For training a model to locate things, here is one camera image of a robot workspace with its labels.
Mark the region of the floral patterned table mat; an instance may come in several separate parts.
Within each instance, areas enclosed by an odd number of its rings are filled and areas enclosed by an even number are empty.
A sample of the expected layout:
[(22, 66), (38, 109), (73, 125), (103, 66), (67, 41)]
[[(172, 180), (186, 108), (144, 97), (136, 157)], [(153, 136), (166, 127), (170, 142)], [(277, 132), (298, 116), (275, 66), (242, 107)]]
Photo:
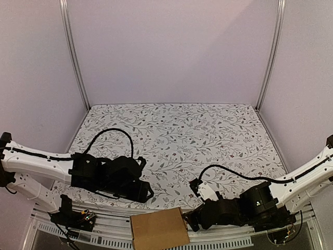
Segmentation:
[(108, 199), (55, 182), (53, 190), (73, 201), (139, 209), (193, 209), (200, 204), (189, 183), (197, 177), (224, 198), (254, 185), (240, 178), (285, 175), (273, 143), (250, 105), (96, 105), (88, 112), (70, 152), (95, 157), (142, 156), (141, 179), (154, 196), (146, 203)]

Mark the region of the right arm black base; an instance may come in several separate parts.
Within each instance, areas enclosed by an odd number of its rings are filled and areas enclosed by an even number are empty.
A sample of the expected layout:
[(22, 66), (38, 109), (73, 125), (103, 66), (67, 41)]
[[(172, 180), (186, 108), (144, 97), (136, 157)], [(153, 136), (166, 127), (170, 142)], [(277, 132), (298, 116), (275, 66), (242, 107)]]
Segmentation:
[(255, 232), (261, 232), (282, 228), (295, 222), (295, 214), (291, 214), (286, 206), (283, 206), (281, 208), (273, 208), (272, 210), (256, 216), (248, 225), (252, 226)]

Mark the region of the aluminium front rail frame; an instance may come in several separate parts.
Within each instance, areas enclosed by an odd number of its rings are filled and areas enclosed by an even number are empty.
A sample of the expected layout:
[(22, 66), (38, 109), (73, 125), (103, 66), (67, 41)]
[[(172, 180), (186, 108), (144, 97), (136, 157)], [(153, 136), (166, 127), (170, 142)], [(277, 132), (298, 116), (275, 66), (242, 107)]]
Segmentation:
[[(74, 203), (73, 208), (88, 208), (97, 214), (92, 232), (81, 231), (73, 239), (79, 249), (133, 249), (130, 217), (148, 209), (109, 207)], [(57, 228), (39, 205), (33, 208), (22, 249), (69, 249), (64, 227)], [(297, 215), (296, 231), (290, 243), (275, 245), (268, 233), (249, 226), (213, 226), (209, 230), (188, 231), (190, 243), (178, 249), (326, 249), (310, 204)]]

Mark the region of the left aluminium frame post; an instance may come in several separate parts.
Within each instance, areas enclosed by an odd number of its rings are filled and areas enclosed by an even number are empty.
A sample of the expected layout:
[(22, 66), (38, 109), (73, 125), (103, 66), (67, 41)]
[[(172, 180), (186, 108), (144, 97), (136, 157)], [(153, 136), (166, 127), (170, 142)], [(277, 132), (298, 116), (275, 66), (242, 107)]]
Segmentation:
[(83, 105), (87, 111), (91, 109), (91, 105), (89, 103), (88, 94), (84, 85), (78, 56), (75, 49), (73, 34), (72, 34), (72, 28), (71, 28), (71, 22), (70, 22), (70, 15), (69, 15), (69, 8), (68, 8), (68, 1), (67, 0), (60, 0), (60, 12), (61, 12), (61, 18), (63, 23), (63, 28), (65, 32), (66, 42), (68, 46), (68, 51), (71, 59), (71, 64), (75, 76), (76, 83), (78, 85), (78, 89), (80, 92), (80, 96), (83, 102)]

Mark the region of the brown cardboard paper box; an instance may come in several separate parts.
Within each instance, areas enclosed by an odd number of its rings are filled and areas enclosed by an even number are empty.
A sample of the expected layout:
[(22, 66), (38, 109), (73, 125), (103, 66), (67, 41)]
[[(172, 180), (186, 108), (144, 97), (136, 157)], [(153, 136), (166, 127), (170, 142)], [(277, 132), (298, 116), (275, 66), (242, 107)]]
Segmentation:
[(130, 217), (134, 249), (169, 249), (190, 243), (181, 208)]

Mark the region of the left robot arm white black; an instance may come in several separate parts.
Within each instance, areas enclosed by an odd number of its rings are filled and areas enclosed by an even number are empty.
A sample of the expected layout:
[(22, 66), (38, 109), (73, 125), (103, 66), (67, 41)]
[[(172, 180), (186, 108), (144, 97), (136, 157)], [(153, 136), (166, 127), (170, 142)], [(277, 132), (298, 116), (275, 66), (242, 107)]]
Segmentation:
[(46, 212), (56, 214), (66, 226), (73, 226), (78, 220), (76, 212), (67, 207), (71, 199), (49, 190), (34, 176), (109, 199), (145, 203), (154, 196), (150, 184), (140, 179), (145, 165), (142, 157), (109, 159), (94, 157), (88, 151), (74, 154), (39, 151), (16, 143), (8, 132), (1, 135), (1, 186), (21, 193)]

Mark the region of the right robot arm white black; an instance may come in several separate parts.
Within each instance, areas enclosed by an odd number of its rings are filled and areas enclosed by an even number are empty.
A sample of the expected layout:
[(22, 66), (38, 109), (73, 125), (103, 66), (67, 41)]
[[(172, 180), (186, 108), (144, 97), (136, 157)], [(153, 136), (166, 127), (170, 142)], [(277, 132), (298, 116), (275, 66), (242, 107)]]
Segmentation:
[(332, 185), (332, 136), (327, 138), (324, 149), (315, 158), (278, 179), (244, 177), (235, 171), (231, 173), (261, 183), (237, 198), (226, 199), (202, 177), (192, 180), (190, 188), (203, 203), (184, 213), (183, 218), (194, 232), (214, 225), (249, 225), (260, 232), (295, 223), (296, 214), (304, 205)]

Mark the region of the aluminium frame post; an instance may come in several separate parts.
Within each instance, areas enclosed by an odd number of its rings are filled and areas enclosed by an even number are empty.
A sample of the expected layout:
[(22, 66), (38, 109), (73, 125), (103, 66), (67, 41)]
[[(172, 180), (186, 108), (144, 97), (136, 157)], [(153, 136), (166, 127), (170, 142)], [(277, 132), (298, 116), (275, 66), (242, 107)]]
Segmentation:
[(281, 36), (281, 31), (284, 22), (284, 14), (286, 9), (286, 0), (279, 0), (277, 3), (277, 12), (276, 12), (276, 20), (274, 25), (273, 39), (271, 43), (270, 54), (268, 57), (267, 65), (265, 68), (265, 73), (262, 81), (262, 85), (259, 91), (259, 96), (255, 105), (255, 110), (259, 113), (268, 89), (268, 85), (270, 83), (270, 78), (274, 69), (275, 58), (278, 51), (279, 40)]
[(75, 76), (76, 83), (78, 85), (78, 89), (80, 92), (80, 96), (83, 102), (83, 105), (87, 111), (91, 109), (91, 105), (89, 103), (88, 94), (84, 85), (78, 56), (75, 49), (73, 34), (72, 34), (72, 28), (71, 28), (71, 22), (70, 22), (70, 15), (69, 15), (69, 8), (68, 8), (68, 1), (67, 0), (60, 0), (60, 12), (61, 12), (61, 18), (63, 23), (63, 28), (65, 32), (66, 42), (68, 46), (68, 51), (71, 59), (71, 64)]

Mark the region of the right aluminium frame post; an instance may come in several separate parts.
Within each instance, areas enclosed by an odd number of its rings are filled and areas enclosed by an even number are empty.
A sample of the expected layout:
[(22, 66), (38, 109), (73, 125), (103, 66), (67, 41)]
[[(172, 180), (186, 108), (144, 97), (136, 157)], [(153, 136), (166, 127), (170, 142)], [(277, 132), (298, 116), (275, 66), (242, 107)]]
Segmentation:
[(279, 0), (277, 3), (277, 12), (276, 12), (276, 20), (274, 25), (273, 39), (271, 43), (270, 54), (268, 57), (267, 65), (265, 68), (265, 73), (262, 81), (262, 85), (259, 91), (259, 96), (255, 105), (255, 110), (259, 113), (268, 89), (268, 85), (270, 83), (270, 78), (274, 69), (275, 58), (278, 51), (279, 40), (281, 36), (281, 31), (284, 22), (284, 14), (286, 9), (286, 0)]

